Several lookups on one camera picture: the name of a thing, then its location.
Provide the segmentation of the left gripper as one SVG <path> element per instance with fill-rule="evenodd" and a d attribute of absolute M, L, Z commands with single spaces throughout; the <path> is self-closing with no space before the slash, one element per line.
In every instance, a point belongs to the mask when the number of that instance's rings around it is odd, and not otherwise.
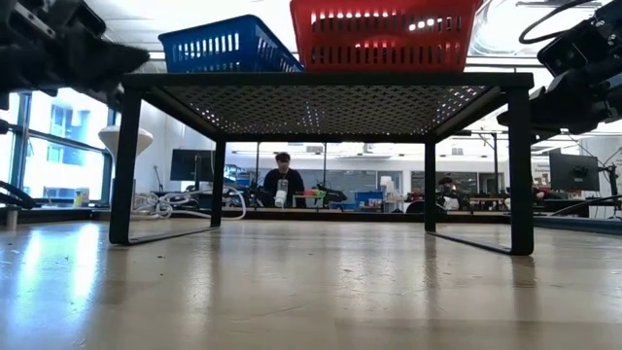
<path fill-rule="evenodd" d="M 61 32 L 79 27 L 101 35 L 105 23 L 83 0 L 1 0 L 1 91 L 25 88 L 25 64 L 48 63 Z M 150 59 L 148 51 L 107 41 L 70 43 L 61 52 L 61 79 L 72 88 L 111 91 Z"/>

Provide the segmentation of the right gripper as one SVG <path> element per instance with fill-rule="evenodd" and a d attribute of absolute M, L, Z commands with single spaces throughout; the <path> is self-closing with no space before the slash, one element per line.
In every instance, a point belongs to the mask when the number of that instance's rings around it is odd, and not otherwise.
<path fill-rule="evenodd" d="M 621 54 L 603 42 L 553 42 L 553 80 L 527 104 L 532 132 L 580 134 L 621 118 Z"/>

